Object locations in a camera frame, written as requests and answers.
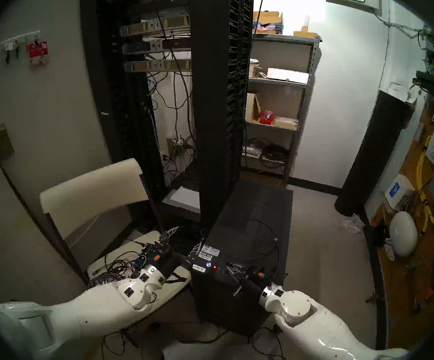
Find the cardboard box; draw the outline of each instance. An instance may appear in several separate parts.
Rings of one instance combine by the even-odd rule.
[[[295,37],[305,37],[305,38],[317,38],[319,37],[318,33],[315,32],[309,32],[308,27],[302,27],[301,31],[294,31]]]
[[[262,109],[260,107],[259,99],[256,94],[247,93],[247,105],[245,109],[245,121],[253,124],[260,124],[260,116]],[[298,121],[290,118],[282,118],[274,115],[272,121],[273,126],[281,128],[297,130]]]
[[[262,110],[260,109],[259,100],[257,96],[252,93],[247,93],[247,105],[245,109],[245,121],[252,122],[258,121]]]
[[[279,14],[280,13],[278,11],[267,11],[267,10],[261,11],[260,12],[260,17],[259,17],[259,22],[261,24],[282,23],[282,27],[283,27],[284,26],[284,20],[283,20],[284,13],[282,13],[280,16],[279,16]],[[258,11],[254,11],[253,12],[253,19],[257,20],[258,16],[259,16],[259,12]],[[277,34],[277,32],[274,31],[274,30],[272,30],[272,31],[262,31],[260,29],[257,30],[257,33],[266,33],[266,34],[269,34],[269,35],[272,35],[272,34],[276,35]]]

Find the chair backrest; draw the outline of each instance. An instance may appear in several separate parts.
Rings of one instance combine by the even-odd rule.
[[[44,214],[50,214],[65,239],[85,222],[119,206],[148,200],[134,158],[91,171],[40,194]]]

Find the computer tower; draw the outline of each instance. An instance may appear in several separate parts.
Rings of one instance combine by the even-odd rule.
[[[244,179],[236,183],[201,251],[189,255],[193,298],[201,320],[248,336],[265,322],[269,313],[259,297],[269,282],[284,282],[292,199],[290,190]],[[256,294],[239,290],[227,270],[237,265],[236,276],[250,274],[260,288]]]

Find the chair seat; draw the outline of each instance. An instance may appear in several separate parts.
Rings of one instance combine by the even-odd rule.
[[[146,233],[145,235],[141,235],[135,239],[135,241],[142,242],[142,243],[151,243],[153,244],[158,240],[160,237],[160,233],[158,231],[151,231],[149,233]],[[142,251],[143,247],[139,244],[136,244],[134,242],[128,242],[119,248],[115,249],[114,251],[111,251],[109,254],[107,254],[107,264],[112,262],[114,259],[116,259],[119,255],[125,253],[126,251],[135,251],[136,253],[126,253],[119,259],[124,259],[127,261],[131,261],[136,258],[137,254]],[[93,262],[88,268],[87,268],[87,274],[90,279],[94,278],[95,276],[98,276],[101,273],[105,272],[105,263],[104,263],[104,257],[96,260]],[[164,284],[162,286],[162,289],[156,290],[155,294],[157,295],[157,298],[151,308],[150,311],[148,311],[147,315],[150,315],[155,310],[162,307],[165,303],[167,303],[170,299],[172,299],[177,293],[179,293],[186,285],[190,282],[190,272],[184,269],[183,267],[179,266],[177,267],[174,272],[178,274],[179,276],[182,276],[183,278],[187,279],[185,282],[178,282],[173,284]]]

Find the yellow cable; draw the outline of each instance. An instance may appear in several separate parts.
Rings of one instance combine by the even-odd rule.
[[[426,148],[429,146],[430,140],[431,140],[431,136],[429,135],[424,143],[424,146]],[[422,151],[422,154],[420,155],[420,159],[418,160],[417,171],[416,171],[417,191],[420,191],[420,200],[424,204],[424,212],[425,212],[425,223],[424,223],[424,227],[422,228],[422,233],[425,233],[425,231],[427,230],[429,218],[432,224],[434,224],[434,216],[432,214],[432,210],[430,209],[429,202],[427,200],[427,197],[425,196],[425,192],[422,189],[423,188],[422,171],[424,167],[425,155],[426,155],[426,151]]]

